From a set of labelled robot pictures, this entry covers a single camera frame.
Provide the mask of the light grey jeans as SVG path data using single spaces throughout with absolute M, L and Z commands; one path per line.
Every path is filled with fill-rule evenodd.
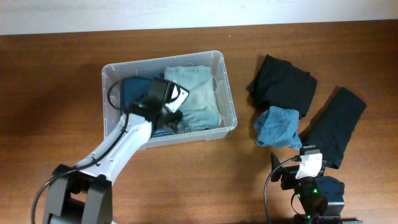
M 219 127 L 221 115 L 216 104 L 210 67 L 167 67 L 164 78 L 189 91 L 188 98 L 179 107 L 183 116 L 177 126 L 178 134 Z

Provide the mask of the dark blue jeans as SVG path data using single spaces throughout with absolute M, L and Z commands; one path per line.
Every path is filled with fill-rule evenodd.
M 128 106 L 135 101 L 142 103 L 142 97 L 149 92 L 152 85 L 152 82 L 147 79 L 152 80 L 154 78 L 164 79 L 164 74 L 153 73 L 151 75 L 144 75 L 143 79 L 127 77 L 121 80 L 119 85 L 121 110 L 128 109 Z

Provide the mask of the clear plastic storage bin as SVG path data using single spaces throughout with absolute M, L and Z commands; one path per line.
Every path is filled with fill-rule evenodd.
M 131 62 L 110 63 L 105 65 L 101 71 L 104 137 L 107 137 L 119 123 L 119 117 L 121 115 L 118 110 L 109 105 L 107 99 L 109 88 L 114 82 L 134 75 L 144 76 L 161 73 L 166 67 L 188 67 L 199 65 L 210 67 L 212 69 L 213 93 L 221 116 L 219 127 L 187 134 L 151 138 L 142 146 L 142 148 L 147 149 L 191 141 L 209 141 L 224 138 L 229 131 L 232 131 L 237 126 L 238 120 L 234 108 L 233 96 L 229 85 L 224 56 L 217 50 Z

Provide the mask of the dark green garment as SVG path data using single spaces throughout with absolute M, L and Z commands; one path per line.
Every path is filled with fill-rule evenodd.
M 304 146 L 316 146 L 326 166 L 339 169 L 354 129 L 367 104 L 352 91 L 341 87 L 304 136 Z

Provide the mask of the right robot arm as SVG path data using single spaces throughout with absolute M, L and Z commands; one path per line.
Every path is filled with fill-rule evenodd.
M 298 166 L 272 166 L 272 182 L 281 182 L 282 190 L 294 191 L 291 199 L 298 198 L 303 213 L 295 212 L 296 224 L 353 224 L 362 223 L 356 218 L 343 218 L 341 212 L 345 206 L 343 198 L 345 184 L 338 179 L 325 176 L 323 166 L 316 177 L 296 179 Z

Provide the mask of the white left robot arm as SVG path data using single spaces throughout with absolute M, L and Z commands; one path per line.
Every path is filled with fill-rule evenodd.
M 169 80 L 153 78 L 148 93 L 125 108 L 103 142 L 73 167 L 60 164 L 35 196 L 47 191 L 43 223 L 113 223 L 113 184 L 124 166 L 154 132 L 178 118 L 190 92 Z

